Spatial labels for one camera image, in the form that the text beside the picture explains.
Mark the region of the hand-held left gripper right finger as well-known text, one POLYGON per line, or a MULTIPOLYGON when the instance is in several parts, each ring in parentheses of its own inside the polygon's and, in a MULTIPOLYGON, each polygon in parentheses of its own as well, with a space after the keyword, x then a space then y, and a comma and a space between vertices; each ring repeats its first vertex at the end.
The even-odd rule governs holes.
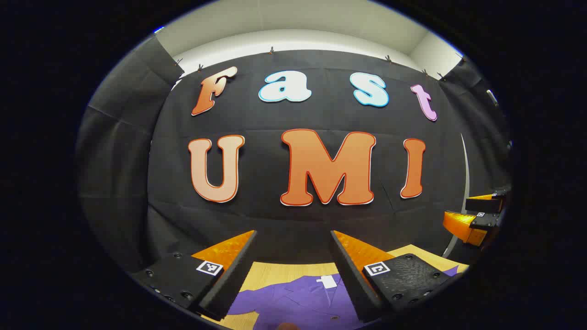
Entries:
POLYGON ((390 255, 339 231, 330 232, 330 253, 363 322, 422 305, 459 279, 413 253, 390 255))

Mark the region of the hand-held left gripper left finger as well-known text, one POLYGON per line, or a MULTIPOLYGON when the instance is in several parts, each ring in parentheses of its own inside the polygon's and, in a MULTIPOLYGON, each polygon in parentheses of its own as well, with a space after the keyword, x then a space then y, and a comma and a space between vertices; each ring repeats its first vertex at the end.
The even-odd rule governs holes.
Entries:
POLYGON ((131 276, 182 309, 220 321, 252 267, 257 234, 251 230, 197 253, 174 252, 131 276))

